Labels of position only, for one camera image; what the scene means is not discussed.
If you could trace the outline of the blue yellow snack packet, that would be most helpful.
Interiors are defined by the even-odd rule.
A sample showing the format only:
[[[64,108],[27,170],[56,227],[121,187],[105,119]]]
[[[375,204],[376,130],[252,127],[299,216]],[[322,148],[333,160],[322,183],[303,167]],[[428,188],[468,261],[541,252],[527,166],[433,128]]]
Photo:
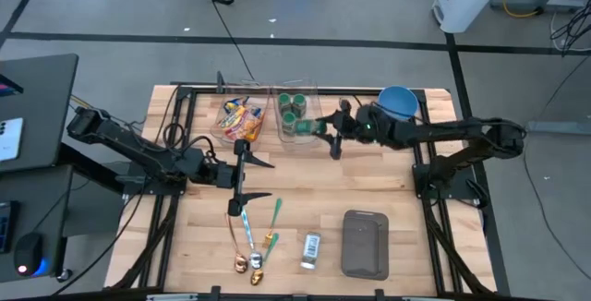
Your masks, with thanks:
[[[247,104],[248,100],[249,100],[248,96],[243,96],[243,97],[238,97],[238,98],[228,100],[223,104],[223,109],[227,114],[230,114],[238,107],[245,106]]]

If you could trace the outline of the grey tray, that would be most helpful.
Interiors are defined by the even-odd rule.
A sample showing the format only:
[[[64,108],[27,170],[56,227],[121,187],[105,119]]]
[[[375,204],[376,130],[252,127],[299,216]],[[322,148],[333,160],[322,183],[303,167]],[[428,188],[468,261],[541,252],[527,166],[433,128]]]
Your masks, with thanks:
[[[382,213],[349,210],[344,214],[342,272],[375,281],[389,277],[389,220]]]

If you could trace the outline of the black desk surface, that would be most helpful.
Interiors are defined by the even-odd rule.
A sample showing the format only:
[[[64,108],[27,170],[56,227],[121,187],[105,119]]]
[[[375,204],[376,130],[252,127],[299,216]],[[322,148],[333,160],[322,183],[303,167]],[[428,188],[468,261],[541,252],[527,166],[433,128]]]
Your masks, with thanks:
[[[77,54],[0,62],[0,74],[23,88],[0,98],[0,121],[24,120],[18,157],[0,162],[0,174],[57,162],[77,67]]]

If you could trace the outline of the black keyboard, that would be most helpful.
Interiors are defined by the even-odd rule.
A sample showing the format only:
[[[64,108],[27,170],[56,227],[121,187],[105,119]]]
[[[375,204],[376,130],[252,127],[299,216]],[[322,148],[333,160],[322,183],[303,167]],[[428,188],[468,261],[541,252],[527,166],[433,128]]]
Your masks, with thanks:
[[[19,207],[15,200],[0,202],[0,254],[10,251]]]

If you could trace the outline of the blue bowl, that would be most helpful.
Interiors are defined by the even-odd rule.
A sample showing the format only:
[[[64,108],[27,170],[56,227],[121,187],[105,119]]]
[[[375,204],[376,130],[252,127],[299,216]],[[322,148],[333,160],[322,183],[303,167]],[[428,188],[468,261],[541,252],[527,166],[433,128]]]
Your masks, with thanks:
[[[383,89],[378,96],[378,105],[386,114],[399,120],[409,120],[419,108],[415,94],[401,86]]]

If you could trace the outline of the black computer mouse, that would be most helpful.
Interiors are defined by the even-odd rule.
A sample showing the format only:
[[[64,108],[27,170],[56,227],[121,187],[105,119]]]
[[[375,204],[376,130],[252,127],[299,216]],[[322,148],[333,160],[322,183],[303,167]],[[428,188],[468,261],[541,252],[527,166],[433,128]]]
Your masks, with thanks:
[[[42,265],[42,235],[31,232],[16,244],[14,266],[19,276],[32,276]]]

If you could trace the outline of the red snack packet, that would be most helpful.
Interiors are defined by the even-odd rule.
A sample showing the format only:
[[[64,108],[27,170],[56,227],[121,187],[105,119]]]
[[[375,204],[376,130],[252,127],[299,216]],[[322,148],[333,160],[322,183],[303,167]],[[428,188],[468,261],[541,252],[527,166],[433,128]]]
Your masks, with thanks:
[[[231,140],[253,141],[258,137],[263,118],[264,113],[260,110],[240,107],[226,116],[220,127]]]

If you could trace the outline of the dark tablet screen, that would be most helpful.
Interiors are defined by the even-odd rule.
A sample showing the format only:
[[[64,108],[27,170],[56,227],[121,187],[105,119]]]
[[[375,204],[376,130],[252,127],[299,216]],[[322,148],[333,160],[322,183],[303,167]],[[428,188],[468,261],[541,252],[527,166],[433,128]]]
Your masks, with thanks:
[[[0,97],[21,94],[24,89],[17,83],[0,74]]]

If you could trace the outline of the white appliance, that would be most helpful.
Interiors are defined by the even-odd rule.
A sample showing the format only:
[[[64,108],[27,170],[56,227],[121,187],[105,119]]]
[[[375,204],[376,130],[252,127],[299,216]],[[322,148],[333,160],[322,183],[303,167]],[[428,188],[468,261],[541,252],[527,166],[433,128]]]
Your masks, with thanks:
[[[434,0],[432,13],[446,33],[467,30],[489,0]]]

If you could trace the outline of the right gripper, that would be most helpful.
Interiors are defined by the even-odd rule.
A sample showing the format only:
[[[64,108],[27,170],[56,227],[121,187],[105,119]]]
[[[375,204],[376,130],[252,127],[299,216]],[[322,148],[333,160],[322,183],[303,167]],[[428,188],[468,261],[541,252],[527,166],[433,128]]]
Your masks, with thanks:
[[[370,104],[358,102],[355,115],[351,115],[351,105],[347,100],[340,101],[340,108],[330,115],[316,118],[318,122],[332,124],[336,130],[333,134],[319,133],[318,138],[326,141],[331,146],[331,157],[340,159],[342,155],[342,142],[354,140],[363,144],[369,144],[378,140],[379,123],[377,112]]]

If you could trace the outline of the orange snack packet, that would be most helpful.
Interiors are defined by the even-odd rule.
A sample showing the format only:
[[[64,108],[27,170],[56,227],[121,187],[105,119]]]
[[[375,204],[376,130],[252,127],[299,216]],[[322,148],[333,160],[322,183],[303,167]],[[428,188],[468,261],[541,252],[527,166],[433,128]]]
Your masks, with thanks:
[[[245,123],[244,139],[250,142],[254,142],[258,138],[259,133],[262,130],[263,121],[263,118],[249,118]]]

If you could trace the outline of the silver spoon blue handle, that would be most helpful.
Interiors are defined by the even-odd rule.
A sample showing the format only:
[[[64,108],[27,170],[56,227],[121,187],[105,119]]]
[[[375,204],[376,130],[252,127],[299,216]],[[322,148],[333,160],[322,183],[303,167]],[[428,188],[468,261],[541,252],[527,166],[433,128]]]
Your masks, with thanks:
[[[262,254],[257,251],[256,246],[255,246],[255,242],[254,242],[254,237],[252,234],[252,229],[250,226],[250,222],[247,216],[247,210],[243,209],[241,212],[241,220],[243,223],[243,226],[245,228],[245,233],[246,233],[246,237],[247,237],[247,242],[250,248],[250,254],[249,254],[249,263],[250,266],[255,269],[258,270],[262,267],[263,264],[263,257]]]

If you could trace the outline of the clear plastic bin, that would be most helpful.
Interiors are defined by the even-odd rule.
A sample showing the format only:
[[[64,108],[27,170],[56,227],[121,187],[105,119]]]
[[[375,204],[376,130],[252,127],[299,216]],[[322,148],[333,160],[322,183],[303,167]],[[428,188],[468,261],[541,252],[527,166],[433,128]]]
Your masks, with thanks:
[[[296,151],[299,149],[307,149],[318,146],[320,144],[320,140],[315,136],[286,136],[283,133],[282,117],[279,116],[278,105],[276,102],[278,95],[282,92],[290,94],[292,100],[295,94],[304,94],[307,99],[307,110],[305,116],[303,118],[298,118],[298,120],[315,120],[316,118],[322,116],[317,82],[309,78],[281,81],[277,82],[271,88],[271,93],[274,103],[275,123],[277,128],[276,132],[282,147],[286,151]]]
[[[247,104],[244,106],[245,108],[257,109],[264,113],[264,121],[262,125],[263,130],[265,125],[265,117],[268,114],[270,95],[270,88],[266,86],[258,86],[254,84],[225,84],[225,93],[222,94],[215,122],[211,126],[211,134],[216,137],[223,145],[234,145],[235,140],[229,139],[223,133],[223,130],[218,126],[218,123],[228,115],[223,109],[223,104],[228,100],[243,96],[249,97]],[[258,138],[254,142],[250,142],[252,147],[255,147],[255,142],[259,139],[262,130],[260,131]]]

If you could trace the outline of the gold spoon green handle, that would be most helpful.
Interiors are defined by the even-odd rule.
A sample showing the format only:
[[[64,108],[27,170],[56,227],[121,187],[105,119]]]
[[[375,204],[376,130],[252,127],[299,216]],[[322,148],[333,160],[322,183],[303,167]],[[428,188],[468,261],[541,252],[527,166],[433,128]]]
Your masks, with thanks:
[[[263,268],[266,266],[269,256],[270,256],[270,254],[271,254],[271,252],[278,240],[279,240],[279,234],[274,233],[272,235],[271,242],[266,250],[266,253],[263,257],[261,267],[259,269],[254,270],[253,273],[251,274],[251,277],[250,277],[250,284],[251,285],[258,285],[263,280],[263,278],[264,278]]]

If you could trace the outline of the gold fork green handle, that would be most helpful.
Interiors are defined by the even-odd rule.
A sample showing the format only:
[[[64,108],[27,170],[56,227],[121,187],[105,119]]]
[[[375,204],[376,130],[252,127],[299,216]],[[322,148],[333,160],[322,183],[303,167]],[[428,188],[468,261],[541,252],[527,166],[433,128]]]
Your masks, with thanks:
[[[263,243],[263,247],[264,248],[269,248],[271,246],[271,241],[272,241],[272,237],[273,237],[273,229],[274,226],[276,224],[276,220],[278,217],[278,214],[280,212],[280,209],[283,205],[283,200],[281,198],[276,199],[275,202],[275,207],[274,207],[274,211],[273,211],[273,215],[272,215],[272,219],[271,219],[271,224],[268,230],[268,233],[265,235],[265,239],[264,239],[264,243]]]

